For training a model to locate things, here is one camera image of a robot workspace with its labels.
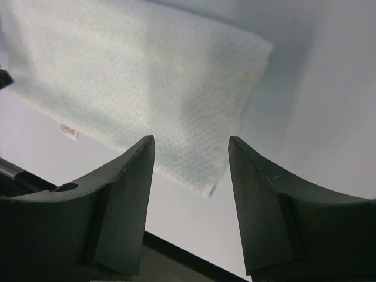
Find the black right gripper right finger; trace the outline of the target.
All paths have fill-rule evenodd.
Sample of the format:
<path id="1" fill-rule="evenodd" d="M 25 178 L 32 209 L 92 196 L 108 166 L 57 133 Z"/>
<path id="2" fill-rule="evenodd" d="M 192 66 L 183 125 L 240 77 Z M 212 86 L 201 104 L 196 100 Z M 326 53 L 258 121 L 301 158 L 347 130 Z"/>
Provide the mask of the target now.
<path id="1" fill-rule="evenodd" d="M 375 280 L 375 200 L 304 180 L 237 136 L 228 153 L 253 281 Z"/>

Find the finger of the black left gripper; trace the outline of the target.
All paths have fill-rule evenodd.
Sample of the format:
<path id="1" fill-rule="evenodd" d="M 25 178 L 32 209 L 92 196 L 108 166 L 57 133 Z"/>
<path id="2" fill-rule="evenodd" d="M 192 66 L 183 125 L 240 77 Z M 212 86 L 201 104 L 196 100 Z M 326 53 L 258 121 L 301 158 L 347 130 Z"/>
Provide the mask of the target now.
<path id="1" fill-rule="evenodd" d="M 13 84 L 14 80 L 7 70 L 0 69 L 0 90 Z"/>

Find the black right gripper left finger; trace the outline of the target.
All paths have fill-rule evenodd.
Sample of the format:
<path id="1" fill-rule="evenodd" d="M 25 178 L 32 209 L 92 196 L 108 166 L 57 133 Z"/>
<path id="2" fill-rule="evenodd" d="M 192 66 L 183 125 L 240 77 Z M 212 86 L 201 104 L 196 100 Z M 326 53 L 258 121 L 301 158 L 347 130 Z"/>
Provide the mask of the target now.
<path id="1" fill-rule="evenodd" d="M 129 281 L 139 272 L 155 140 L 61 186 L 1 162 L 2 281 Z"/>

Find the light blue towel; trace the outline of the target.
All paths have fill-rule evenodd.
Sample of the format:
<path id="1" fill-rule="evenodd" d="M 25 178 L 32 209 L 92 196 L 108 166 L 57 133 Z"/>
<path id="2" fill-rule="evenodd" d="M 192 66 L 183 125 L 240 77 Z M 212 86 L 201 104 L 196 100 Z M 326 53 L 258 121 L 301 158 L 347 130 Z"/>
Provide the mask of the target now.
<path id="1" fill-rule="evenodd" d="M 155 138 L 155 171 L 208 198 L 272 44 L 149 1 L 2 1 L 9 91 L 123 151 Z"/>

